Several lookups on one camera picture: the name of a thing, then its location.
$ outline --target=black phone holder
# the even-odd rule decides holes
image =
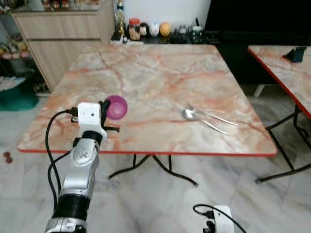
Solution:
[[[306,49],[307,49],[306,46],[294,48],[289,53],[283,55],[283,57],[293,63],[302,62],[303,54]]]

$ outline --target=black cable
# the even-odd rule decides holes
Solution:
[[[224,216],[226,216],[227,218],[229,218],[238,228],[240,228],[240,230],[243,232],[243,233],[246,233],[246,231],[243,229],[243,227],[240,226],[239,223],[237,223],[236,220],[234,220],[232,217],[230,217],[229,215],[227,215],[226,213],[224,213],[223,211],[221,211],[220,209],[217,209],[211,205],[206,205],[206,204],[197,204],[193,207],[193,210],[197,213],[197,214],[200,214],[200,215],[203,215],[205,216],[205,213],[201,213],[199,211],[197,211],[195,208],[198,207],[198,206],[204,206],[204,207],[208,207],[208,208],[211,208],[211,209],[214,209],[214,210],[217,210],[218,212],[222,213]]]
[[[61,159],[64,158],[65,156],[69,155],[69,153],[70,153],[70,150],[67,151],[65,154],[63,154],[63,155],[59,156],[58,158],[56,158],[56,159],[54,160],[54,162],[56,163],[58,160],[61,160]],[[54,188],[52,179],[51,179],[51,170],[52,170],[52,167],[53,167],[53,165],[50,164],[49,169],[48,169],[48,181],[49,181],[49,185],[50,185],[50,188],[51,188],[52,194],[53,194],[53,203],[54,203],[54,204],[53,204],[53,205],[54,205],[54,206],[53,206],[53,211],[55,211],[56,206],[57,206],[57,195],[56,195],[56,191],[55,191],[55,188]]]
[[[57,181],[57,187],[58,187],[58,193],[60,192],[60,189],[61,189],[61,183],[60,183],[60,179],[59,179],[59,175],[58,175],[58,171],[57,171],[57,168],[55,166],[55,162],[53,160],[53,157],[52,157],[52,154],[51,154],[51,151],[50,151],[50,147],[49,147],[49,132],[50,132],[50,128],[51,128],[51,125],[53,123],[53,121],[55,120],[55,118],[58,116],[58,115],[61,115],[63,113],[70,113],[70,110],[64,110],[64,111],[61,111],[61,112],[58,112],[56,113],[49,121],[49,124],[47,126],[47,130],[46,130],[46,133],[45,133],[45,147],[46,147],[46,150],[47,150],[47,153],[48,153],[48,156],[49,156],[49,159],[50,159],[50,162],[51,162],[51,165],[54,169],[54,172],[55,172],[55,176],[56,176],[56,181]]]

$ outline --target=red table edge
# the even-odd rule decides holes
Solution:
[[[280,79],[270,70],[270,68],[255,54],[250,47],[247,48],[247,51],[264,67],[264,69],[278,82],[278,84],[283,88],[283,90],[295,101],[299,108],[307,115],[308,118],[311,118],[311,113],[302,105],[302,103],[295,97],[295,95],[281,82]]]
[[[47,153],[46,150],[22,150],[17,148],[20,152],[28,152],[28,153]],[[52,153],[64,154],[67,150],[51,150]],[[100,151],[100,154],[156,154],[156,155],[206,155],[206,156],[234,156],[234,157],[274,157],[277,154],[268,153],[268,154],[244,154],[244,153],[190,153],[190,152],[166,152],[166,151]]]

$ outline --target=white wall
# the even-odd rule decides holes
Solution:
[[[198,17],[200,25],[205,26],[209,4],[210,0],[124,0],[125,23],[132,17],[147,23],[167,21],[173,31],[181,24],[194,24]]]

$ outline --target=green basket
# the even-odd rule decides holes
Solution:
[[[12,89],[0,91],[0,111],[21,111],[32,109],[38,103],[30,79]]]

